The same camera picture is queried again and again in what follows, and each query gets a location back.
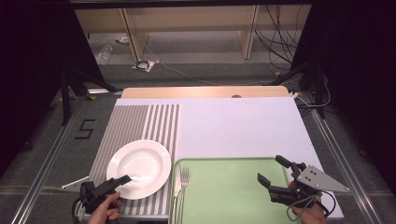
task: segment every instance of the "striped mat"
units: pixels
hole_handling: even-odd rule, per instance
[[[113,155],[135,140],[161,143],[169,151],[174,164],[178,155],[179,114],[180,105],[116,105],[90,172],[94,185],[106,181],[106,169]],[[121,214],[168,215],[171,182],[168,178],[157,192],[146,198],[121,199]]]

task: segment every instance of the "hand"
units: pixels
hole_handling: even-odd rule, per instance
[[[294,182],[289,183],[289,188],[293,187]],[[326,224],[326,217],[324,216],[323,209],[316,203],[311,208],[298,208],[295,206],[290,207],[293,212],[300,217],[300,220],[305,224]]]
[[[104,202],[91,214],[88,224],[105,224],[107,218],[114,220],[120,217],[119,207],[122,203],[118,200],[120,193],[116,192],[107,196]],[[108,210],[108,207],[113,203],[116,208]]]

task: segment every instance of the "white plate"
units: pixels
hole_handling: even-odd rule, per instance
[[[155,193],[166,182],[171,171],[168,150],[158,142],[138,140],[120,148],[107,166],[106,178],[124,175],[132,181],[116,191],[125,199],[141,199]]]

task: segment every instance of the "white table surface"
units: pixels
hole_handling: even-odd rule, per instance
[[[289,161],[312,164],[323,170],[291,97],[119,99],[116,102],[116,105],[169,104],[181,105],[179,159],[281,155]],[[330,197],[324,195],[322,202],[332,208]],[[329,217],[343,217],[338,204]]]

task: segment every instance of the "light green tray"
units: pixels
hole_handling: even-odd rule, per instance
[[[261,173],[274,186],[288,185],[286,170],[275,158],[182,159],[175,167],[179,164],[190,170],[183,224],[295,223],[288,219],[287,206],[272,203],[268,190],[257,181],[257,173]]]

